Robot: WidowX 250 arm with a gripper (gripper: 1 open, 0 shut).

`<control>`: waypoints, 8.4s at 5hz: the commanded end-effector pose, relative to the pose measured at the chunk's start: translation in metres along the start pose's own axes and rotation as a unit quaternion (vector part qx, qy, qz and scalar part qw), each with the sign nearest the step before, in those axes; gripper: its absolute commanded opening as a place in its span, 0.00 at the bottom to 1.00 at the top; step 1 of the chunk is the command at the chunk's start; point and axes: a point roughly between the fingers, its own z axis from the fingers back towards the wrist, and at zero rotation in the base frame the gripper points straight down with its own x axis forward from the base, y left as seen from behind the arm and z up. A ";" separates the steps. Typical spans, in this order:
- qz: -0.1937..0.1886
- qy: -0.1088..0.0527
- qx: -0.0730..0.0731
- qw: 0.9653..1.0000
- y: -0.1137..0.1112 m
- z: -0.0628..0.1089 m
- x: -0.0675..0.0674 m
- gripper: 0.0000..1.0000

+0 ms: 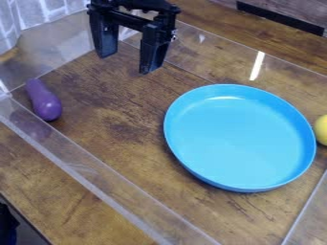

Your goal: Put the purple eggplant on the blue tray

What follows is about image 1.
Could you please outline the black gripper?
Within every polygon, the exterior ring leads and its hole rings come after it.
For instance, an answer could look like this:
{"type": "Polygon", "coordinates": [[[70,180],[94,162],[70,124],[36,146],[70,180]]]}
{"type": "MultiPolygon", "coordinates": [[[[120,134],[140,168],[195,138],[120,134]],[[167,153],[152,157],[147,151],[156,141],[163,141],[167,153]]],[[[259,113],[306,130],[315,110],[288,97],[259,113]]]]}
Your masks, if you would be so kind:
{"type": "Polygon", "coordinates": [[[142,31],[139,73],[146,75],[164,64],[180,8],[166,0],[91,0],[87,5],[96,53],[106,58],[118,52],[119,26],[142,31]],[[131,11],[155,11],[152,20],[131,11]]]}

